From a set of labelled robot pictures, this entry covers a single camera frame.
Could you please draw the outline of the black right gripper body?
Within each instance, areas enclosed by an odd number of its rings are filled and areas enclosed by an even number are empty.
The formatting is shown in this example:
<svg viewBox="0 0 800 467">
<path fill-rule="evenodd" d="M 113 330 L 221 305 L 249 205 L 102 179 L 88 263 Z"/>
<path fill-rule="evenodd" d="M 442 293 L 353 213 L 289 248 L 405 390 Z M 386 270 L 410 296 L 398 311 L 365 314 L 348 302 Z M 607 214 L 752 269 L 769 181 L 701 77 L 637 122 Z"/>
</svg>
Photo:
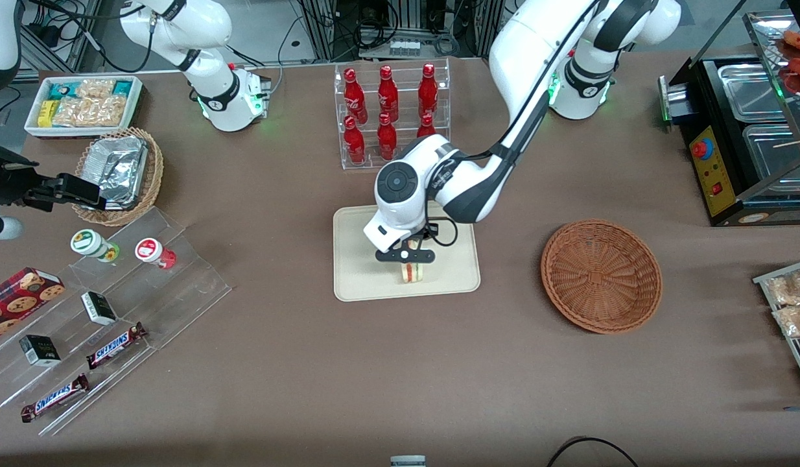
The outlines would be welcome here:
<svg viewBox="0 0 800 467">
<path fill-rule="evenodd" d="M 12 151 L 0 151 L 0 205 L 18 205 L 41 210 L 43 205 L 27 198 L 27 194 L 36 188 L 40 177 L 35 168 L 38 162 L 32 162 Z"/>
</svg>

